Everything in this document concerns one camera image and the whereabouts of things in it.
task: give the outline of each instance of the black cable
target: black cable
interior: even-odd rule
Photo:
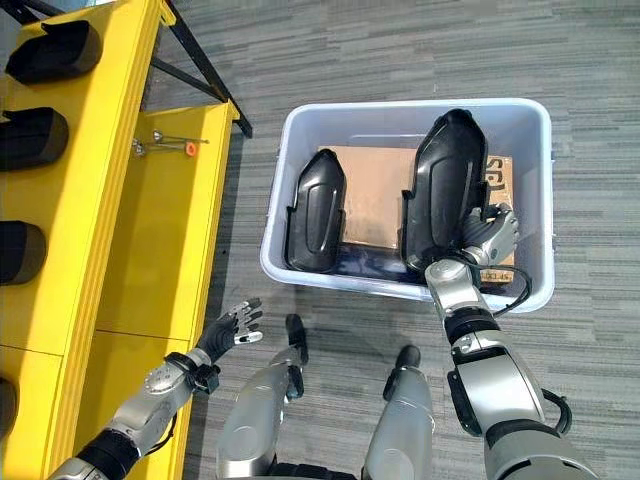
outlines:
[[[571,407],[569,407],[567,399],[565,397],[559,397],[552,391],[544,388],[542,389],[542,395],[546,400],[555,403],[560,409],[560,418],[558,419],[555,429],[558,433],[566,435],[569,433],[569,430],[571,430],[571,422],[573,421],[573,413],[571,413]]]
[[[171,437],[173,437],[173,431],[176,428],[176,422],[178,421],[178,414],[176,413],[173,418],[171,419],[171,426],[169,427],[169,433],[167,433],[167,436],[164,438],[164,440],[161,440],[160,442],[156,443],[153,447],[151,447],[149,449],[149,451],[147,453],[145,453],[145,457],[147,455],[151,455],[152,453],[157,452],[158,450],[160,450],[162,447],[164,447],[167,442],[169,440],[171,440]]]
[[[502,270],[505,272],[514,272],[517,273],[518,275],[520,275],[522,277],[522,279],[524,280],[524,288],[522,289],[522,292],[520,292],[520,295],[518,295],[518,297],[512,302],[509,303],[507,305],[505,305],[504,308],[501,308],[500,310],[497,310],[495,312],[492,312],[494,317],[499,317],[501,315],[504,315],[507,312],[510,312],[511,310],[513,310],[514,308],[522,305],[524,302],[527,301],[527,299],[531,296],[531,291],[533,290],[533,280],[531,280],[531,276],[525,272],[524,270],[517,268],[517,267],[511,267],[508,265],[487,265],[487,266],[483,266],[483,265],[477,265],[469,260],[467,260],[466,258],[463,257],[447,257],[450,260],[455,260],[456,262],[460,262],[465,264],[466,266],[468,266],[471,269],[474,269],[476,271],[480,271],[480,270]]]

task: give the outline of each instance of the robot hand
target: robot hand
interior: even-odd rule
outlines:
[[[262,316],[259,298],[245,300],[211,322],[198,340],[197,347],[204,350],[215,363],[234,345],[253,343],[262,339],[256,320]]]
[[[478,265],[496,265],[516,248],[520,237],[518,219],[506,203],[492,206],[492,221],[481,218],[479,208],[474,208],[464,222],[463,242],[465,251],[473,255]]]

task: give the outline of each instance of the black metal frame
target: black metal frame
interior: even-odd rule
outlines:
[[[178,12],[178,9],[171,0],[165,0],[165,2],[176,17],[176,23],[171,25],[169,28],[180,42],[180,45],[182,45],[185,51],[189,54],[193,63],[198,67],[198,70],[202,73],[202,76],[205,78],[207,83],[198,80],[192,75],[189,75],[188,73],[163,60],[160,60],[157,57],[151,58],[151,65],[172,77],[197,88],[201,92],[218,99],[221,102],[230,101],[233,103],[240,114],[240,118],[237,120],[238,126],[247,138],[251,138],[253,136],[253,127],[249,123],[249,120],[247,120],[247,117],[244,115],[242,110],[240,110],[238,103],[231,95],[231,92],[227,89],[215,67],[211,64],[211,61],[207,57],[206,53],[204,53],[204,50],[202,50],[202,47],[198,44],[198,41],[193,36],[193,33],[191,33],[191,30],[189,30],[189,27]],[[42,0],[0,0],[0,8],[6,11],[22,25],[40,20],[29,9],[47,16],[60,15],[61,13],[64,13],[62,10],[52,7]]]

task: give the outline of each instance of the white plastic bin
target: white plastic bin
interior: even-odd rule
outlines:
[[[287,206],[293,205],[298,177],[319,146],[417,148],[434,121],[452,108],[473,114],[487,137],[490,154],[513,157],[521,235],[516,266],[533,279],[531,297],[515,311],[543,307],[554,288],[551,120],[542,105],[522,98],[336,103],[293,110],[282,132],[260,251],[265,273],[284,283],[431,301],[424,286],[289,269],[284,262]],[[487,295],[486,300],[492,308],[502,308],[518,294],[514,288],[509,296]]]

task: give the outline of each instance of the robot leg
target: robot leg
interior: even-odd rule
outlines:
[[[416,367],[401,366],[387,385],[389,403],[371,439],[362,477],[425,480],[431,468],[434,427],[429,384]]]
[[[265,475],[276,454],[285,397],[302,396],[300,349],[274,357],[243,387],[218,443],[218,478]]]

